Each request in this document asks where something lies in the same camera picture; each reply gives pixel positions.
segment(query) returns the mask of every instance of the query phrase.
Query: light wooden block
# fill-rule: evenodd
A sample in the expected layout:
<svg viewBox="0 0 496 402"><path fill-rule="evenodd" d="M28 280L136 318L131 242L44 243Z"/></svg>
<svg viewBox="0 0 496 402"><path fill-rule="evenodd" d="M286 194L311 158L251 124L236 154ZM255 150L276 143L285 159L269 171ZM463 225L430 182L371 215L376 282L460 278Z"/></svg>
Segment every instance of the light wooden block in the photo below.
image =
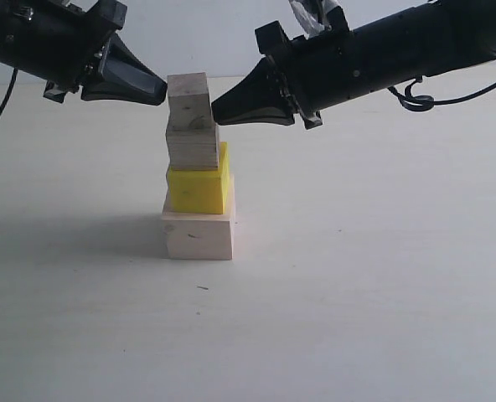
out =
<svg viewBox="0 0 496 402"><path fill-rule="evenodd" d="M205 73L168 77L170 121L174 130L214 128L213 112Z"/></svg>
<svg viewBox="0 0 496 402"><path fill-rule="evenodd" d="M171 119L166 130L170 166L174 170L218 170L220 131L214 128L174 130Z"/></svg>
<svg viewBox="0 0 496 402"><path fill-rule="evenodd" d="M230 180L227 204L222 215L180 214L166 197L162 222L169 258L173 260L233 260L235 184Z"/></svg>
<svg viewBox="0 0 496 402"><path fill-rule="evenodd" d="M178 213L223 214L230 186L230 153L227 142L220 144L220 166L212 171L167 173L172 209Z"/></svg>

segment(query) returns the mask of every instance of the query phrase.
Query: yellow block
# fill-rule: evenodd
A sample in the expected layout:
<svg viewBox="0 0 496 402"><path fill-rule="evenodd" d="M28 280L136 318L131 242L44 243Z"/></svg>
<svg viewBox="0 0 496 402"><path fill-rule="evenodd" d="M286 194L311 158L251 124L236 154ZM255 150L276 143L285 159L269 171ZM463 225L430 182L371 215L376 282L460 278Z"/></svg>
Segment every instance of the yellow block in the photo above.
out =
<svg viewBox="0 0 496 402"><path fill-rule="evenodd" d="M218 170L195 172L169 168L167 179L174 212L224 214L230 187L230 153L227 142L220 143Z"/></svg>

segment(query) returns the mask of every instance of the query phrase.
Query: white table surface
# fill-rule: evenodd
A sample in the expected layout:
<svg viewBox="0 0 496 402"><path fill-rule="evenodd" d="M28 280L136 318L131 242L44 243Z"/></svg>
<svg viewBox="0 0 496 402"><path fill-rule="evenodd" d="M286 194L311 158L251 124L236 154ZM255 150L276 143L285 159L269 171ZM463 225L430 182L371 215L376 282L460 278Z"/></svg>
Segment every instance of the white table surface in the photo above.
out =
<svg viewBox="0 0 496 402"><path fill-rule="evenodd" d="M239 216L217 263L165 259L167 106L42 89L0 123L0 402L496 402L496 92L224 127Z"/></svg>

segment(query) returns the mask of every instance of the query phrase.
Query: black cable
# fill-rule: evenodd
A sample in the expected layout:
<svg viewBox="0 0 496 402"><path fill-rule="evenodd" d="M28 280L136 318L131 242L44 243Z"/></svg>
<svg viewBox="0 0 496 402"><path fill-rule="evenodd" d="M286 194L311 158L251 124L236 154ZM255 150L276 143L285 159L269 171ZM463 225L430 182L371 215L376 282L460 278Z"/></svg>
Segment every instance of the black cable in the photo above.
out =
<svg viewBox="0 0 496 402"><path fill-rule="evenodd" d="M421 79L414 81L412 84L410 84L407 87L407 92L406 95L402 95L399 93L399 91L394 87L391 86L388 88L388 90L395 95L400 103L408 110L410 111L429 111L432 109L434 106L447 106L447 105L456 105L458 103L463 103L467 102L473 99L478 98L479 96L486 95L487 93L496 90L496 83L484 88L483 90L480 90L478 92L475 92L471 95L468 96L463 96L461 98L455 98L455 99L450 99L450 100L434 100L434 98L429 97L429 96L411 96L411 87L417 83L421 82Z"/></svg>
<svg viewBox="0 0 496 402"><path fill-rule="evenodd" d="M0 117L3 115L4 109L6 109L6 105L10 100L10 96L12 96L13 87L15 86L15 81L17 79L18 69L13 69L12 79L10 80L10 84L8 86L8 90L6 91L6 95L4 96L3 103L0 105Z"/></svg>

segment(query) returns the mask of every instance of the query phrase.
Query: robotic arm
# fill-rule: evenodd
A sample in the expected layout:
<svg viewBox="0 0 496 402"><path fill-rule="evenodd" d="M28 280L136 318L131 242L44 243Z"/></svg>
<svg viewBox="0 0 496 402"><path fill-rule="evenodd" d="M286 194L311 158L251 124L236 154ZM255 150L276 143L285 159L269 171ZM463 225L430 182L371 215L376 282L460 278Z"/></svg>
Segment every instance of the robotic arm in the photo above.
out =
<svg viewBox="0 0 496 402"><path fill-rule="evenodd" d="M127 7L98 0L88 12L69 0L0 0L0 62L47 80L44 96L160 105L167 85L125 46Z"/></svg>
<svg viewBox="0 0 496 402"><path fill-rule="evenodd" d="M496 60L496 0L428 0L355 30L334 0L290 3L310 38L290 40L278 22L257 29L264 57L213 103L220 125L289 126L299 114L311 129L323 124L321 110L383 89L425 111L456 101L414 97L411 85L401 95L394 85Z"/></svg>

